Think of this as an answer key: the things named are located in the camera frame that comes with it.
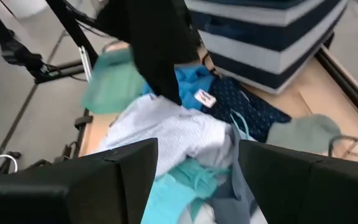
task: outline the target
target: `striped storage bin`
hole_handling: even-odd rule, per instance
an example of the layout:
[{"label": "striped storage bin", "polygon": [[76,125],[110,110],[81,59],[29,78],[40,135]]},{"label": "striped storage bin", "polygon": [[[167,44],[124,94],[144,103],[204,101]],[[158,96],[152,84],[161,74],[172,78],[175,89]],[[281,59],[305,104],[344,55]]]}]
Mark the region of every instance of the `striped storage bin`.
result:
[{"label": "striped storage bin", "polygon": [[185,0],[216,70],[280,93],[331,35],[347,0]]}]

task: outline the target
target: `navy polka dot fabric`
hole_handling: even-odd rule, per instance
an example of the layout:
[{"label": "navy polka dot fabric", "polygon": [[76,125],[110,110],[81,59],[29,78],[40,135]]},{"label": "navy polka dot fabric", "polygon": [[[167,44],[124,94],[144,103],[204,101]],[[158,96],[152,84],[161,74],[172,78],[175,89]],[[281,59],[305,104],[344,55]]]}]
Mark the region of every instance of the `navy polka dot fabric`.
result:
[{"label": "navy polka dot fabric", "polygon": [[[273,123],[287,123],[291,117],[279,109],[268,104],[253,93],[241,88],[233,78],[215,79],[209,88],[209,94],[216,98],[212,108],[203,106],[201,111],[210,114],[216,119],[232,123],[231,110],[240,113],[246,120],[249,134],[258,142],[266,142],[267,135]],[[242,121],[235,116],[234,119],[244,130]]]}]

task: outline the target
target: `wooden surface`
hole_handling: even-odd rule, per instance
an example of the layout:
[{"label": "wooden surface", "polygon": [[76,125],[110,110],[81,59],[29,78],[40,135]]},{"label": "wooden surface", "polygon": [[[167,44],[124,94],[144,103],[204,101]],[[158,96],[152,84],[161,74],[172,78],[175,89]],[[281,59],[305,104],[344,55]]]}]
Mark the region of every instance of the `wooden surface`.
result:
[{"label": "wooden surface", "polygon": [[[327,71],[314,58],[301,74],[278,96],[245,86],[273,106],[283,110],[294,118],[309,114],[325,114],[333,119],[343,134],[358,137],[358,110],[338,87]],[[94,115],[91,124],[87,124],[81,146],[81,155],[92,153],[106,135],[108,126],[118,114]],[[341,143],[336,147],[335,156],[342,157],[350,143]]]}]

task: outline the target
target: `gray floor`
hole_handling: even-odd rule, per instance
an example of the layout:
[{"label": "gray floor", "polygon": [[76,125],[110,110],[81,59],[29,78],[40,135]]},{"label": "gray floor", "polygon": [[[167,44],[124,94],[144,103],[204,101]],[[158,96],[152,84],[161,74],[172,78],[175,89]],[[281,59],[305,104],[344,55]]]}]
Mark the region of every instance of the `gray floor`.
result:
[{"label": "gray floor", "polygon": [[[89,0],[84,0],[80,9],[89,15],[94,13]],[[49,58],[63,31],[62,25],[49,8],[19,21],[3,12],[3,9],[0,9],[0,16],[31,51],[41,53],[45,60]],[[351,2],[336,28],[336,34],[331,50],[358,79],[358,5]],[[89,32],[86,35],[96,50],[100,50],[108,41]],[[52,63],[78,58],[80,56],[75,44],[69,37],[65,37],[52,58]],[[32,85],[32,78],[24,68],[8,65],[0,56],[0,145]],[[19,167],[24,168],[39,159],[52,161],[60,155],[65,144],[76,139],[78,132],[73,127],[73,122],[83,112],[80,100],[85,88],[85,83],[71,78],[38,87],[6,147],[7,151],[23,153]]]}]

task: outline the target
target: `clothing tag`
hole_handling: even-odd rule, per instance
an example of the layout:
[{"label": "clothing tag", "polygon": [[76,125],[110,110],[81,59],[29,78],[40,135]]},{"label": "clothing tag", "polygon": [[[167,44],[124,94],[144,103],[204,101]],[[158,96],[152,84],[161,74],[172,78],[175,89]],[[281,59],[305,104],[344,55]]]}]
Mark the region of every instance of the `clothing tag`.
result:
[{"label": "clothing tag", "polygon": [[202,89],[199,89],[194,97],[208,108],[211,108],[216,103],[216,98]]}]

